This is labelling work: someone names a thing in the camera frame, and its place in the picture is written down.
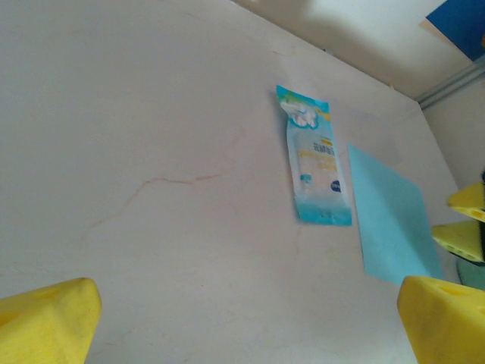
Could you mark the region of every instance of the yellow plastic piece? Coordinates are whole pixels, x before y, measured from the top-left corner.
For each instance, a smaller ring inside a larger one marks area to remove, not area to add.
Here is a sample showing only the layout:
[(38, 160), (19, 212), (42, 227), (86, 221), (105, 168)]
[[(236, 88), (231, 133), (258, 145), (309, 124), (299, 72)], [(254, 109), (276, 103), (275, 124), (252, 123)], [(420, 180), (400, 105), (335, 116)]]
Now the yellow plastic piece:
[(1, 364), (82, 364), (101, 314), (92, 279), (0, 300)]
[(483, 261), (478, 221), (471, 220), (433, 226), (431, 235), (439, 245), (451, 253), (472, 262)]
[(428, 277), (407, 277), (398, 310), (420, 364), (485, 362), (485, 292)]
[(448, 198), (452, 209), (485, 222), (485, 202), (483, 200), (483, 183), (472, 184)]

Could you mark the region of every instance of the blue card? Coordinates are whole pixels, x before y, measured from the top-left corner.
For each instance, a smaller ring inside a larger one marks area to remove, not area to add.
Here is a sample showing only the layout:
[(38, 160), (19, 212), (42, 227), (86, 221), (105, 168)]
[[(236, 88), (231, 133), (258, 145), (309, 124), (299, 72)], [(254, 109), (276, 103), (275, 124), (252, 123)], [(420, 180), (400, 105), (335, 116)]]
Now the blue card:
[(472, 61), (485, 55), (484, 0), (446, 0), (427, 19)]
[(349, 159), (365, 272), (394, 284), (443, 278), (419, 188), (350, 144)]

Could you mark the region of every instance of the white wall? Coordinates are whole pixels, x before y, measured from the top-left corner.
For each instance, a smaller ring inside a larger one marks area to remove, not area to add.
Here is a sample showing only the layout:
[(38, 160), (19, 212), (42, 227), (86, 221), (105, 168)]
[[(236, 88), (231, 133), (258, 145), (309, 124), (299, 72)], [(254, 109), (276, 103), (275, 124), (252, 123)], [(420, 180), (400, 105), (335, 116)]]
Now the white wall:
[(485, 81), (473, 83), (424, 115), (458, 186), (478, 182), (485, 168)]

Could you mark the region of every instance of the blue object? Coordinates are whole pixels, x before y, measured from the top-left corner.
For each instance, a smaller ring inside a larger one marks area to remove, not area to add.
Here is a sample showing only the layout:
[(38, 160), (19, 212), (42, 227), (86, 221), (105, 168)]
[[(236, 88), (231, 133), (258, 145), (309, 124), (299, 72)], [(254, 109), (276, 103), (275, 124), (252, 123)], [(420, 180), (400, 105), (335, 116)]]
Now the blue object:
[(315, 224), (352, 225), (328, 103), (281, 86), (276, 91), (288, 114), (286, 143), (298, 216)]
[(472, 61), (485, 55), (484, 0), (446, 0), (427, 19)]
[(349, 159), (365, 272), (398, 285), (443, 278), (419, 188), (351, 145)]

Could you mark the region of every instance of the plastic packet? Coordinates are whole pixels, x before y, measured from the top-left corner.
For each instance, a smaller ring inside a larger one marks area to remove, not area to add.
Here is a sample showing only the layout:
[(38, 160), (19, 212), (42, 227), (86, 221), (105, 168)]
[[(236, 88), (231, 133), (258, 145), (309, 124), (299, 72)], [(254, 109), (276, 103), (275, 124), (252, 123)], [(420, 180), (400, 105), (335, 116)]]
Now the plastic packet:
[(281, 86), (277, 86), (277, 97), (288, 114), (286, 141), (300, 219), (317, 224), (352, 225), (328, 103)]

